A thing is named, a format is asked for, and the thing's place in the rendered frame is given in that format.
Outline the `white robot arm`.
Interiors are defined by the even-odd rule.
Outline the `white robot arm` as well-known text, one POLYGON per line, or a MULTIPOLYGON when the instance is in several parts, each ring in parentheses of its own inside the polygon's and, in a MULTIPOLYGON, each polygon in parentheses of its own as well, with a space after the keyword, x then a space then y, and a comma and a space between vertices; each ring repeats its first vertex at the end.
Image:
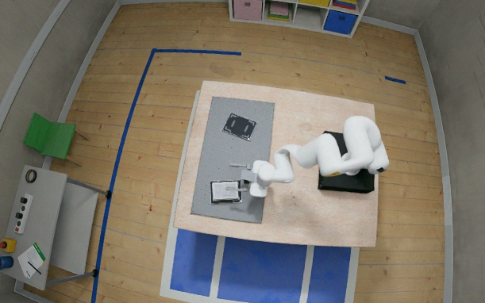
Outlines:
POLYGON ((263 189, 273 182, 293 182, 295 174, 290 153, 304 168, 319 164, 321 174, 324 176, 340 175, 345 172, 347 175, 356 175, 363 168, 377 175, 387 169, 389 166, 387 152, 379 128, 372 119, 364 116, 350 117, 344 123, 343 132, 348 153, 342 158, 334 136, 324 133, 303 147, 297 144, 282 146, 273 154, 275 166, 264 163, 258 173, 247 169, 242 170, 241 179, 246 184, 249 184, 249 181, 258 182, 263 189))

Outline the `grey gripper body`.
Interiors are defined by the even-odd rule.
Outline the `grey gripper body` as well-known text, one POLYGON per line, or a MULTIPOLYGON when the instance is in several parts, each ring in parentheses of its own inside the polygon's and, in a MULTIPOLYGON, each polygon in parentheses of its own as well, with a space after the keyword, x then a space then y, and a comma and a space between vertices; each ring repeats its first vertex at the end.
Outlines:
MULTIPOLYGON (((260 166, 264 163, 269 163, 269 162, 263 161, 263 160, 256 160, 253 164, 253 172, 258 173, 260 166)), ((263 189, 263 187, 258 182, 251 183, 250 194, 253 197, 263 198, 267 195, 267 191, 268 191, 268 186, 266 187, 266 189, 263 189)))

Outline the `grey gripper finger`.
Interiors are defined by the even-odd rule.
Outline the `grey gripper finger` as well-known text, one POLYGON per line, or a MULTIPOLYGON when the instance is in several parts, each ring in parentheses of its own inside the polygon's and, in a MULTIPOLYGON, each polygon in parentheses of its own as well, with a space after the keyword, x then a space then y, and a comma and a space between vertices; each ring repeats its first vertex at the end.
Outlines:
POLYGON ((229 164, 231 167, 239 167, 239 166, 242 166, 242 167, 247 167, 247 169, 253 171, 253 168, 250 167, 251 164, 250 163, 247 163, 247 164, 241 164, 241 163, 230 163, 229 164))
POLYGON ((244 189, 237 189, 236 187, 232 187, 232 186, 227 186, 226 189, 227 190, 239 190, 239 191, 244 191, 244 192, 247 192, 248 188, 251 188, 251 181, 249 182, 249 186, 244 186, 244 189))

